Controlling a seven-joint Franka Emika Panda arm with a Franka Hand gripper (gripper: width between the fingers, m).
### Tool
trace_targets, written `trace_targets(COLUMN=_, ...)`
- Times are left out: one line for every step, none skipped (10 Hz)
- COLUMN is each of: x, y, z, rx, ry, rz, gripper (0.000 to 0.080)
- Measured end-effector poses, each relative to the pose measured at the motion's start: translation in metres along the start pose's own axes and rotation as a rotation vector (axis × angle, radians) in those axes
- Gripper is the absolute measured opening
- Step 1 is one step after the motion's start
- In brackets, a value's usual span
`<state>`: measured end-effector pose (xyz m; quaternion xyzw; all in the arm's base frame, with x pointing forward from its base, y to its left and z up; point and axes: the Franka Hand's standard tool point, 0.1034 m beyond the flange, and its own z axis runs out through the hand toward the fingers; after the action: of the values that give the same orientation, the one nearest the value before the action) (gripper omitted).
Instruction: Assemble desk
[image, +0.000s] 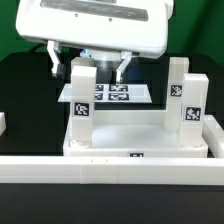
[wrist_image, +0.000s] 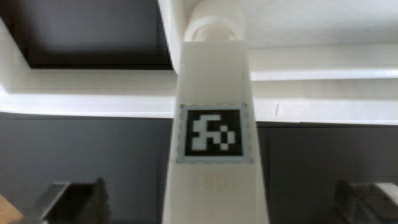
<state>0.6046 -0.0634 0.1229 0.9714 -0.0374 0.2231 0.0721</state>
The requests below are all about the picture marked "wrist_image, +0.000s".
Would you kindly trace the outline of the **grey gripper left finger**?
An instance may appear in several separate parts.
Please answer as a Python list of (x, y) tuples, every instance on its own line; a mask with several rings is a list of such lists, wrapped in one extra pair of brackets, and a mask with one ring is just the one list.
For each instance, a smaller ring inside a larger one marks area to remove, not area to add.
[(28, 210), (23, 224), (110, 224), (105, 180), (53, 182)]

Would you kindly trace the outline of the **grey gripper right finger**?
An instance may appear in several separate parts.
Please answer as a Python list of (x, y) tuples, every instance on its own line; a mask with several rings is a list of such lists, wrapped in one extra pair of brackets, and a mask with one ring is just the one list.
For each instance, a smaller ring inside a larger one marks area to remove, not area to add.
[(336, 183), (332, 224), (398, 224), (394, 183)]

